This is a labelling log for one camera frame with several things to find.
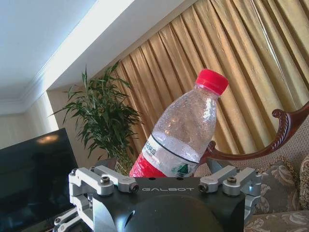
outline potted plant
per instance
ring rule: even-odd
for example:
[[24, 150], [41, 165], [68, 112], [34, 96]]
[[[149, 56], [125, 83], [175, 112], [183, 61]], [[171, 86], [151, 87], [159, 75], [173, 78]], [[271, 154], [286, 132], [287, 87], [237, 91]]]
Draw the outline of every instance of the potted plant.
[[128, 95], [119, 90], [116, 82], [130, 86], [123, 79], [112, 76], [117, 65], [109, 67], [101, 78], [90, 80], [86, 68], [82, 74], [83, 90], [73, 91], [70, 87], [68, 103], [54, 114], [66, 110], [65, 123], [71, 112], [71, 118], [76, 118], [78, 137], [89, 150], [88, 157], [96, 147], [105, 149], [108, 158], [116, 158], [116, 171], [128, 175], [133, 164], [127, 154], [128, 149], [133, 154], [129, 138], [135, 134], [131, 126], [142, 122], [139, 113], [124, 104]]

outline television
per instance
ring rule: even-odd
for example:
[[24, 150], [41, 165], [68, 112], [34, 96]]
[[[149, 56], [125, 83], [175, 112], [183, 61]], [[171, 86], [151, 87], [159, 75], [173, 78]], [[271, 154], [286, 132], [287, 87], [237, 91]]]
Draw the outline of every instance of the television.
[[0, 150], [0, 232], [21, 231], [70, 208], [76, 160], [65, 129]]

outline gold curtain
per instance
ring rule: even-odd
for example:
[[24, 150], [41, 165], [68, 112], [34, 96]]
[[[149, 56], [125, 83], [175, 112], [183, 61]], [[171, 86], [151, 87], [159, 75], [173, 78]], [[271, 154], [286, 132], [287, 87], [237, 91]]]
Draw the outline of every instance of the gold curtain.
[[138, 154], [166, 107], [212, 69], [229, 80], [213, 139], [228, 153], [262, 149], [278, 122], [271, 112], [309, 100], [309, 0], [199, 0], [125, 57], [117, 75], [141, 112]]

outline green logo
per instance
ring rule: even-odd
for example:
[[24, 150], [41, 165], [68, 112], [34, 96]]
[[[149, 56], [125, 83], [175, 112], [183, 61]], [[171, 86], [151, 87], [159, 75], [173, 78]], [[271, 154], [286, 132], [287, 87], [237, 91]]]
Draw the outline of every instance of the green logo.
[[178, 177], [184, 177], [189, 173], [188, 164], [181, 164], [177, 167], [172, 168], [172, 172]]

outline red bottle cap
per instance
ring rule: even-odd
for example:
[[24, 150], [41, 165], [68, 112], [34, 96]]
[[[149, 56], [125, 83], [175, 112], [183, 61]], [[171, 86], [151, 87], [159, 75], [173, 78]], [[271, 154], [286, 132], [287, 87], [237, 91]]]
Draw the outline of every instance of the red bottle cap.
[[203, 69], [195, 83], [210, 89], [218, 95], [221, 95], [228, 86], [228, 80], [224, 76], [209, 69]]

